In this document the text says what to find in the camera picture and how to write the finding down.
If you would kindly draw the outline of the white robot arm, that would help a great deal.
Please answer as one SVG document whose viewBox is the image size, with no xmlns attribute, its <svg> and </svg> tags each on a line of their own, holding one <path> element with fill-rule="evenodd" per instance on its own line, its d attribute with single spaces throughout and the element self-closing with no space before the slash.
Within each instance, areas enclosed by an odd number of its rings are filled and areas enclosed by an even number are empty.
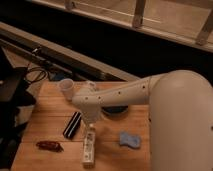
<svg viewBox="0 0 213 171">
<path fill-rule="evenodd" d="M 108 106 L 149 105 L 151 171 L 213 171 L 213 86 L 176 70 L 106 90 L 84 84 L 72 98 L 89 125 Z"/>
</svg>

